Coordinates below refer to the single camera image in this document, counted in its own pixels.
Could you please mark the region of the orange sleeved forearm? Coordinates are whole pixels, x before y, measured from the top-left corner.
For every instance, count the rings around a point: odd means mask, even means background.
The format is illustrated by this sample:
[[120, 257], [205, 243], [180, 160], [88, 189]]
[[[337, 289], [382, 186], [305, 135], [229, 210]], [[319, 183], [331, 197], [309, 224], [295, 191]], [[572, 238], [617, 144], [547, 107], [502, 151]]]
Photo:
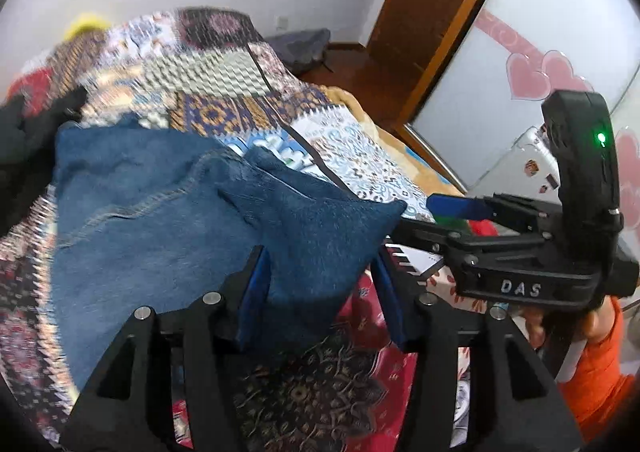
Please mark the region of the orange sleeved forearm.
[[582, 438], [591, 442], [629, 408], [639, 384], [620, 369], [624, 317], [618, 299], [606, 298], [600, 309], [586, 316], [582, 327], [588, 331], [586, 346], [573, 378], [559, 388]]

